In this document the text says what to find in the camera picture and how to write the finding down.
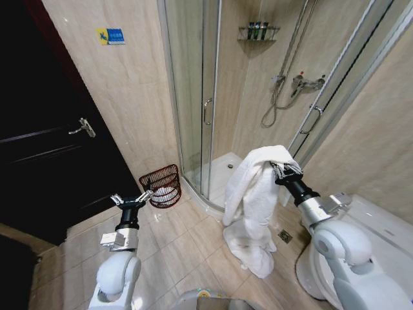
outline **floor drain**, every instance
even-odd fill
[[[291,241],[292,237],[284,229],[278,234],[278,236],[285,242],[288,243]]]

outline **white towel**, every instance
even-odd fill
[[[260,278],[274,268],[270,252],[276,250],[268,229],[277,203],[278,185],[269,162],[299,169],[282,145],[252,150],[228,181],[225,189],[224,238],[232,254]]]

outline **tiled wall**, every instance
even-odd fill
[[[178,163],[156,1],[43,3],[135,179]],[[97,28],[126,45],[101,46]]]
[[[320,194],[359,194],[413,224],[413,26],[305,167]]]
[[[322,74],[328,75],[367,3],[367,0],[317,2],[280,94],[279,105],[284,106],[290,100],[292,78],[301,71],[306,78],[314,80]],[[215,158],[230,151],[244,158],[250,150],[264,145],[288,146],[303,121],[316,92],[300,95],[289,110],[278,110],[277,121],[272,127],[262,128],[260,125],[262,116],[270,107],[271,77],[279,73],[302,4],[303,1],[290,0],[223,0]],[[281,27],[275,43],[236,40],[238,26],[257,20]]]

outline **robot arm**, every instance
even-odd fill
[[[357,227],[339,220],[316,225],[312,242],[334,275],[344,309],[412,309],[408,296],[372,257],[372,246]]]
[[[137,212],[151,195],[152,191],[146,191],[138,198],[123,200],[117,194],[111,197],[122,209],[122,217],[115,232],[102,236],[101,245],[114,254],[97,272],[89,310],[132,310],[132,295],[141,272],[141,260],[136,256],[139,241]]]
[[[334,275],[334,289],[345,310],[412,309],[407,294],[380,268],[372,256],[372,244],[358,227],[334,220],[338,210],[350,204],[344,193],[320,198],[290,171],[277,175],[294,197],[312,243],[322,254]]]

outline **white toilet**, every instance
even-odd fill
[[[338,218],[357,225],[366,233],[381,268],[413,300],[413,225],[358,195],[353,195],[350,210]],[[298,258],[296,273],[299,283],[308,294],[329,301],[337,309],[343,309],[333,287],[330,267],[312,243]]]

